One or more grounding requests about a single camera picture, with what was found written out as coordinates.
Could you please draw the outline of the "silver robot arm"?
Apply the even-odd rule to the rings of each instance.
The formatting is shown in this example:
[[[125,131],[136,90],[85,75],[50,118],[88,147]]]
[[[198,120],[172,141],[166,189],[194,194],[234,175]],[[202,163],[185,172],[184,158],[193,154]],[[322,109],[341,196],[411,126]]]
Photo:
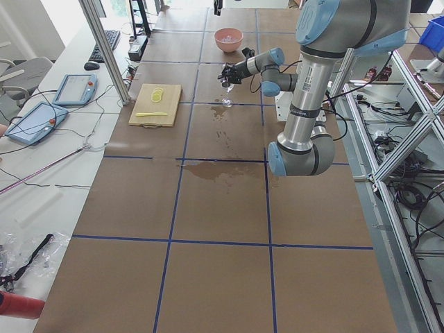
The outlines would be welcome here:
[[[280,72],[280,48],[224,66],[223,87],[260,74],[263,95],[293,94],[284,130],[268,145],[274,175],[315,176],[332,165],[334,142],[317,118],[335,63],[348,49],[369,56],[401,47],[410,10],[410,1],[307,1],[296,27],[302,60],[296,74]]]

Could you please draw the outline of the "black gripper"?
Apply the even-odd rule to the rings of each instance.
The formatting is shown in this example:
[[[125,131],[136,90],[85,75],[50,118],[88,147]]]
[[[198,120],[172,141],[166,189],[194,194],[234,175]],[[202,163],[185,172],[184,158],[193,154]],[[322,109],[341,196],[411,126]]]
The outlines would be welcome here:
[[[219,80],[227,80],[228,85],[241,84],[242,80],[249,77],[250,72],[247,62],[238,62],[237,64],[226,63],[223,68],[223,74],[218,76]]]

